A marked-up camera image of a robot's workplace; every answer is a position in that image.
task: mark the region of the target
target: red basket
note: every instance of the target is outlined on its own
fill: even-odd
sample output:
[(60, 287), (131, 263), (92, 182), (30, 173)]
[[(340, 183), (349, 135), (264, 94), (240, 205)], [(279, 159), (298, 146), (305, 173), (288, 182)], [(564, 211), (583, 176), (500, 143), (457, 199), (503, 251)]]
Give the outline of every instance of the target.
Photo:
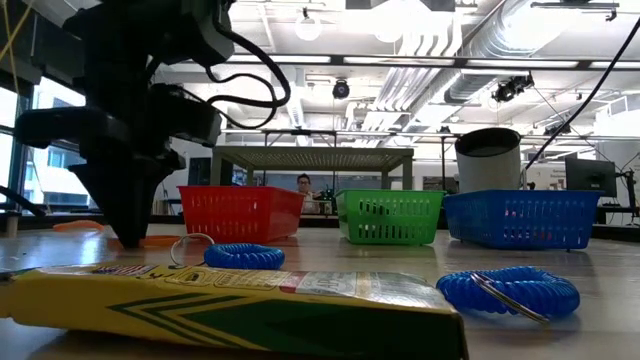
[(298, 232), (304, 195), (274, 187), (179, 186), (187, 231), (263, 244)]

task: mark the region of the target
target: blue coiled keychain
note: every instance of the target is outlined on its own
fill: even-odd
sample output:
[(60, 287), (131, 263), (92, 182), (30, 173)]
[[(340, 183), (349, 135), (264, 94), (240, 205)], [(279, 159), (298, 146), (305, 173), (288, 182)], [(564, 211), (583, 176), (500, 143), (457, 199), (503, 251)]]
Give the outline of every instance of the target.
[(450, 274), (436, 288), (458, 309), (521, 313), (537, 321), (569, 315), (580, 306), (571, 282), (529, 266)]
[(284, 252), (280, 249), (255, 244), (216, 245), (206, 234), (189, 234), (176, 241), (169, 252), (174, 264), (185, 265), (176, 260), (174, 251), (177, 246), (186, 240), (197, 238), (208, 240), (211, 246), (204, 252), (204, 261), (195, 266), (206, 264), (226, 269), (278, 270), (284, 264)]

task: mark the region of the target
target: metal key ring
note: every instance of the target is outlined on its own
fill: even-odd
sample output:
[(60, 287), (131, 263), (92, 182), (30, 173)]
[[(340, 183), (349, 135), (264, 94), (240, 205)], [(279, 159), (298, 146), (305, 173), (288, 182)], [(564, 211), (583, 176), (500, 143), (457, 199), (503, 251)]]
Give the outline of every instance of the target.
[(541, 324), (546, 324), (549, 322), (548, 318), (520, 304), (519, 302), (505, 295), (502, 291), (493, 287), (491, 285), (493, 280), (488, 276), (482, 275), (479, 273), (471, 273), (471, 280), (473, 280), (473, 282), (475, 282), (476, 285), (478, 285), (482, 290), (486, 291), (489, 295), (493, 296), (503, 304), (507, 305), (508, 307), (517, 311), (518, 313), (528, 317), (529, 319), (533, 321), (537, 321)]
[[(181, 237), (180, 240), (174, 242), (173, 245), (171, 245), (171, 251), (169, 251), (169, 255), (171, 256), (171, 260), (173, 261), (174, 264), (180, 265), (180, 266), (186, 266), (185, 264), (181, 264), (176, 260), (175, 254), (173, 252), (178, 245), (182, 244), (184, 240), (187, 240), (187, 239), (192, 240), (193, 238), (204, 238), (209, 240), (211, 242), (211, 245), (215, 245), (215, 241), (213, 241), (213, 239), (209, 235), (201, 234), (201, 233), (185, 235)], [(203, 261), (200, 264), (193, 265), (193, 266), (202, 266), (204, 264), (205, 262)]]

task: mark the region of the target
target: yellow box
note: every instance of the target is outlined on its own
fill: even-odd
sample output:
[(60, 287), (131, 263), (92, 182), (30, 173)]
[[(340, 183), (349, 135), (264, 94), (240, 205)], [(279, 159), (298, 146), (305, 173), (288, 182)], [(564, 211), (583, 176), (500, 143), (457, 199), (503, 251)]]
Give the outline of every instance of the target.
[(468, 358), (460, 315), (412, 275), (93, 265), (0, 281), (0, 316), (24, 325), (322, 356)]

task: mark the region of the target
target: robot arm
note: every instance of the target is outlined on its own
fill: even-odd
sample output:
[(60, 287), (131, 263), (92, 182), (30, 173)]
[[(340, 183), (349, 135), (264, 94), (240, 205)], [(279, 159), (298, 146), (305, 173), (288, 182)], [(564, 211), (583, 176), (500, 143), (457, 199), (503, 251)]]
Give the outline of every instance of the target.
[[(87, 163), (69, 170), (126, 247), (137, 247), (145, 237), (157, 186), (185, 167), (184, 159), (169, 147), (171, 136), (213, 147), (221, 115), (227, 116), (212, 106), (216, 101), (272, 108), (272, 115), (288, 101), (291, 90), (278, 66), (231, 30), (231, 4), (231, 0), (104, 0), (79, 11), (63, 29), (83, 40), (84, 77), (76, 85), (84, 89), (87, 105), (32, 110), (16, 121), (15, 137), (26, 145), (46, 148), (58, 139), (79, 145)], [(234, 43), (274, 72), (285, 90), (283, 99), (275, 99), (271, 92), (271, 102), (228, 95), (204, 101), (177, 85), (151, 85), (160, 64), (189, 59), (218, 81), (210, 67), (228, 60)]]

